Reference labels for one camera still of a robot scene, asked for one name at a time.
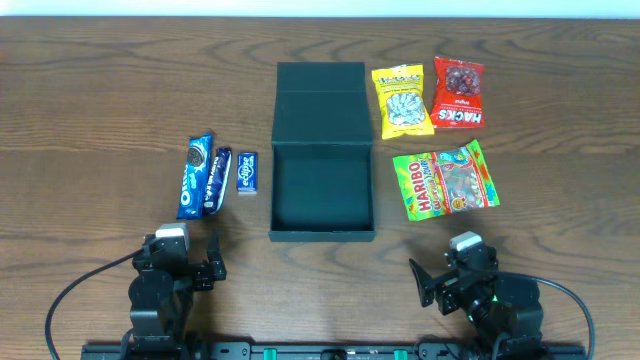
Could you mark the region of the purple Dairy Milk bar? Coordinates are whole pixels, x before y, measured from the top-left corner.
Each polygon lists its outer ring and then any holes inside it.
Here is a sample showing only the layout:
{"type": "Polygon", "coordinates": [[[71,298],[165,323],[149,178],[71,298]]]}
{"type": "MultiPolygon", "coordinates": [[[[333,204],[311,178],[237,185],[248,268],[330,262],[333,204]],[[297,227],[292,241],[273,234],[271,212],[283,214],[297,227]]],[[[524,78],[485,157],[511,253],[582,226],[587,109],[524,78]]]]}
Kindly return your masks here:
{"type": "Polygon", "coordinates": [[[232,149],[219,147],[211,165],[203,203],[205,216],[217,213],[224,202],[229,171],[231,167],[232,149]]]}

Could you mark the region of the blue Oreo cookie pack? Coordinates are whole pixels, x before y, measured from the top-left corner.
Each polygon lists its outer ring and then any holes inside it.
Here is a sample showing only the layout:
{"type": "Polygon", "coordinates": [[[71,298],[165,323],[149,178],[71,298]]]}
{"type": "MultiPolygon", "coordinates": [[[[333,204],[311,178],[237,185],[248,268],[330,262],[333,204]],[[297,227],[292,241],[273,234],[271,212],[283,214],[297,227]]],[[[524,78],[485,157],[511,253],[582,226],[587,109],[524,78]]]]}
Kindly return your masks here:
{"type": "Polygon", "coordinates": [[[212,145],[212,133],[205,133],[189,140],[176,215],[178,220],[194,220],[202,216],[212,145]]]}

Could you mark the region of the blue Eclipse mints tin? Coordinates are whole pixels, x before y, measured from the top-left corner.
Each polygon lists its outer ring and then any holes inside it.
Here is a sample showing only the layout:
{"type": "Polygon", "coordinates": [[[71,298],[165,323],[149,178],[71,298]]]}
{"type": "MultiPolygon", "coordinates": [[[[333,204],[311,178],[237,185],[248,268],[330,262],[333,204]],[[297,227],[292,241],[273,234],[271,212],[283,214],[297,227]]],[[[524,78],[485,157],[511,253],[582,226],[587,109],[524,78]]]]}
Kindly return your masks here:
{"type": "Polygon", "coordinates": [[[258,156],[255,152],[241,152],[237,158],[236,189],[239,194],[257,192],[258,156]]]}

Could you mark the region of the Haribo gummy worms bag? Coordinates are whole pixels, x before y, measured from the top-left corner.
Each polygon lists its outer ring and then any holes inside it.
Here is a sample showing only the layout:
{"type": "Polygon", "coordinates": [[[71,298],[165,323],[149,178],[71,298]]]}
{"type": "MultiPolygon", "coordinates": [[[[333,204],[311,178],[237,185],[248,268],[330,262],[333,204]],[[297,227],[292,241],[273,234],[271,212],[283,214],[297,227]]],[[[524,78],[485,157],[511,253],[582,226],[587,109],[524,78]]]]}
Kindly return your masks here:
{"type": "Polygon", "coordinates": [[[413,222],[500,204],[477,140],[452,150],[396,156],[393,165],[413,222]]]}

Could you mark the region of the dark green gift box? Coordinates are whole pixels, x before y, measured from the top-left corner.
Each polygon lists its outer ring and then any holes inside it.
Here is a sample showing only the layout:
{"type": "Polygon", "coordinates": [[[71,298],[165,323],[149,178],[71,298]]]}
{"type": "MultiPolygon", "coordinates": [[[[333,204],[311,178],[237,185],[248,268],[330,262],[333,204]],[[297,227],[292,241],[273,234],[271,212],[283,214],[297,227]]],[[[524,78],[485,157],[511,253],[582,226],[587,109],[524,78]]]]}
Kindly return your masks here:
{"type": "Polygon", "coordinates": [[[364,64],[278,64],[271,144],[271,241],[375,238],[364,64]]]}

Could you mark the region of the red Hacks candy bag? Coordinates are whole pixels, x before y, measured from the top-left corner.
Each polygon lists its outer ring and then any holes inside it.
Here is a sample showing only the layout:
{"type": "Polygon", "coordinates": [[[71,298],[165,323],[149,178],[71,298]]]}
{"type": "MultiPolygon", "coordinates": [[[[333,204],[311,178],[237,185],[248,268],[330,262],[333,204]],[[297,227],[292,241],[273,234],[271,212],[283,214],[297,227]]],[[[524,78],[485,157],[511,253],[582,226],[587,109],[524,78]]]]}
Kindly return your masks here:
{"type": "Polygon", "coordinates": [[[433,107],[435,128],[483,128],[482,100],[484,65],[442,57],[434,58],[437,75],[433,107]]]}

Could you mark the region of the yellow Hacks candy bag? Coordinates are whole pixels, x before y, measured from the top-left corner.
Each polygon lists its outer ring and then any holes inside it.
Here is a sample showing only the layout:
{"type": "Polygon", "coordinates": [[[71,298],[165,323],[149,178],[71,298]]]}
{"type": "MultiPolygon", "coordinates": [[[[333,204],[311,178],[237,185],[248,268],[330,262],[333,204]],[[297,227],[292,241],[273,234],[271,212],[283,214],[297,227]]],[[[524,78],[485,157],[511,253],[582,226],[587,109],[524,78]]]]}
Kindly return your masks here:
{"type": "Polygon", "coordinates": [[[399,65],[371,72],[381,113],[383,140],[403,135],[434,135],[423,101],[424,66],[399,65]]]}

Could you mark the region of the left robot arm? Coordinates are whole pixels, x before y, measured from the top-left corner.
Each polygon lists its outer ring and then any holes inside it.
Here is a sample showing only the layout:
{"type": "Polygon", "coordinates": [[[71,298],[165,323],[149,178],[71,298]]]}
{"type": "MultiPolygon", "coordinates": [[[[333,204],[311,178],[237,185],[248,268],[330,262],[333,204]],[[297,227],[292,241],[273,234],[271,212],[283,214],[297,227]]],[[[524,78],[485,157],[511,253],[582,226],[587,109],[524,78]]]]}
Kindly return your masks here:
{"type": "Polygon", "coordinates": [[[185,235],[145,237],[133,257],[138,276],[128,289],[132,328],[121,340],[121,359],[207,359],[208,345],[186,329],[196,292],[211,291],[227,270],[213,235],[199,263],[188,260],[185,235]]]}

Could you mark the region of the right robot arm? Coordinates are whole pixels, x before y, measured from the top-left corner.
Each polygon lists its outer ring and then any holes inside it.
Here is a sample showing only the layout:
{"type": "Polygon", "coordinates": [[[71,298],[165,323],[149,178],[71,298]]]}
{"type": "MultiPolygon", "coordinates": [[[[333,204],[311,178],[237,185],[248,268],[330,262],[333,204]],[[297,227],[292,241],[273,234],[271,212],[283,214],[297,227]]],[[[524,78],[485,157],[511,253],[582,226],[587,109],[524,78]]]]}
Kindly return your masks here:
{"type": "Polygon", "coordinates": [[[496,249],[484,243],[445,253],[451,271],[431,276],[415,260],[409,266],[420,303],[436,303],[444,316],[461,310],[476,338],[461,351],[465,359],[514,359],[541,352],[544,312],[538,285],[501,275],[496,249]]]}

